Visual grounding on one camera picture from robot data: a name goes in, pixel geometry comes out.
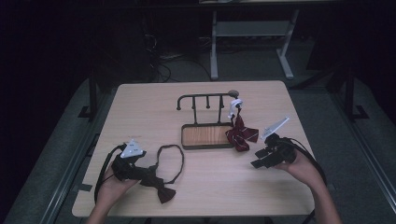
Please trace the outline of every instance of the white metal stand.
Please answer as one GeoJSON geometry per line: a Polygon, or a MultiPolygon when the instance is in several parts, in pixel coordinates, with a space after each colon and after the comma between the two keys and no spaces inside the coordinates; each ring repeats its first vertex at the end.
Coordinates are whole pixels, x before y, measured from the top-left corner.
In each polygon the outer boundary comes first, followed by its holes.
{"type": "Polygon", "coordinates": [[[219,78],[218,59],[216,54],[217,36],[268,36],[283,35],[285,43],[277,49],[277,56],[282,64],[287,79],[293,79],[293,73],[286,59],[291,36],[297,21],[299,10],[296,9],[290,21],[217,21],[217,11],[213,12],[212,22],[212,50],[210,52],[210,77],[212,80],[219,78]]]}

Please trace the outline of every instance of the dark background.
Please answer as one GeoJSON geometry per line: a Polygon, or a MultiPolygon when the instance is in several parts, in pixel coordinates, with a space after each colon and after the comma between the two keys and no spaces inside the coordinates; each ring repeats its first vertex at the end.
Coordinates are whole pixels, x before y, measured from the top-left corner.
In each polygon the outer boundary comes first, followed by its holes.
{"type": "MultiPolygon", "coordinates": [[[[357,77],[396,123],[396,8],[389,2],[358,1],[335,7],[320,20],[320,10],[302,10],[294,37],[317,39],[312,68],[326,69],[345,55],[353,59],[357,77]]],[[[155,63],[155,57],[145,51],[143,34],[156,35],[164,46],[191,50],[194,38],[210,34],[210,20],[202,19],[207,11],[157,11],[142,25],[145,12],[86,10],[74,1],[3,0],[0,8],[3,220],[70,98],[89,74],[97,75],[101,91],[123,82],[150,82],[154,75],[149,63],[155,63]]]]}

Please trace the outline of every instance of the floor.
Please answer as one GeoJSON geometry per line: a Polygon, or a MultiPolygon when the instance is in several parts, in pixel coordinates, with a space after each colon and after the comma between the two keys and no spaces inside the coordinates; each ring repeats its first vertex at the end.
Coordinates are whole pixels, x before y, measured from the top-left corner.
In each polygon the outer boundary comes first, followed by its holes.
{"type": "MultiPolygon", "coordinates": [[[[314,41],[294,40],[287,57],[295,75],[285,79],[276,57],[280,40],[263,40],[257,48],[219,54],[219,81],[282,80],[288,87],[299,84],[318,71],[306,65],[314,41]]],[[[171,52],[166,56],[176,55],[171,52]]],[[[183,55],[163,61],[154,82],[210,81],[209,54],[183,55]]],[[[301,91],[290,91],[299,118],[318,162],[329,179],[329,188],[345,223],[396,223],[391,199],[384,192],[387,183],[378,178],[373,155],[391,185],[396,184],[396,128],[376,104],[373,95],[356,79],[354,105],[362,105],[369,119],[351,122],[343,111],[344,92],[330,94],[325,77],[301,91]]],[[[89,165],[94,143],[100,135],[117,89],[98,92],[98,113],[92,121],[78,118],[81,108],[89,104],[88,81],[75,92],[53,131],[34,170],[27,179],[6,223],[84,223],[71,209],[78,186],[89,165]]],[[[144,223],[144,217],[109,217],[106,223],[144,223]]],[[[276,224],[300,223],[304,216],[273,217],[276,224]]],[[[203,223],[200,217],[154,218],[152,223],[203,223]]],[[[263,217],[212,217],[210,223],[264,223],[263,217]]]]}

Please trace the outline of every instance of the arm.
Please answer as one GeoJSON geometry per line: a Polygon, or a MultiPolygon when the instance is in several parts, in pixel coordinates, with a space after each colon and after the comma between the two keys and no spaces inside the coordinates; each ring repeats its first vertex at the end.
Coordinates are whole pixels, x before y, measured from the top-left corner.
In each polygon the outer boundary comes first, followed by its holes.
{"type": "Polygon", "coordinates": [[[306,156],[296,149],[295,151],[297,155],[293,163],[280,163],[275,168],[288,172],[311,189],[315,202],[315,214],[319,224],[342,223],[332,201],[332,196],[319,172],[306,156]]]}
{"type": "Polygon", "coordinates": [[[111,163],[107,168],[104,180],[108,178],[99,189],[98,198],[95,207],[92,209],[90,217],[86,224],[98,224],[105,223],[108,212],[111,207],[121,198],[122,195],[138,180],[125,180],[119,181],[113,175],[113,169],[111,169],[111,163]]]}

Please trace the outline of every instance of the gray carpet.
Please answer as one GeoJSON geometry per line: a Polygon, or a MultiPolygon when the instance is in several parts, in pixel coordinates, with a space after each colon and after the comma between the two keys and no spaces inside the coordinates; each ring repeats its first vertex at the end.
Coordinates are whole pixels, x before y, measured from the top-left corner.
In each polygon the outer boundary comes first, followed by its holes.
{"type": "MultiPolygon", "coordinates": [[[[305,70],[312,46],[309,41],[290,45],[288,58],[295,74],[294,80],[284,78],[275,46],[270,46],[260,50],[220,54],[219,81],[275,79],[284,81],[287,86],[295,85],[315,74],[315,71],[305,70]]],[[[165,63],[172,71],[169,81],[209,81],[206,72],[210,70],[208,54],[199,55],[197,62],[175,60],[165,63]]],[[[161,71],[166,77],[167,70],[162,68],[161,71]]],[[[323,79],[304,91],[290,91],[290,96],[316,158],[329,179],[331,194],[341,218],[344,223],[396,223],[396,215],[362,153],[361,145],[350,128],[351,124],[334,100],[335,96],[324,90],[325,83],[326,79],[323,79]]],[[[396,129],[375,103],[367,87],[357,81],[355,92],[355,104],[362,105],[370,119],[358,120],[352,125],[361,130],[368,145],[375,149],[375,155],[390,181],[396,184],[396,166],[393,162],[396,158],[396,129]]],[[[90,161],[89,151],[94,150],[94,147],[90,147],[91,141],[101,132],[114,93],[99,94],[100,111],[92,122],[88,122],[88,119],[78,118],[80,109],[89,103],[88,84],[84,82],[81,85],[8,214],[6,223],[84,223],[84,218],[74,217],[71,213],[77,196],[76,186],[85,175],[90,161]],[[81,163],[73,163],[78,167],[75,174],[65,174],[64,171],[71,165],[70,160],[80,150],[88,151],[88,156],[79,158],[81,163]],[[70,179],[70,183],[62,182],[65,178],[70,179]],[[67,188],[67,194],[53,205],[58,209],[47,210],[53,196],[62,188],[67,188]]],[[[304,216],[273,219],[276,224],[301,223],[304,216]]],[[[106,223],[144,221],[144,218],[109,217],[106,223]]],[[[201,218],[155,218],[152,223],[202,221],[201,218]]],[[[213,217],[210,222],[263,223],[263,217],[213,217]]]]}

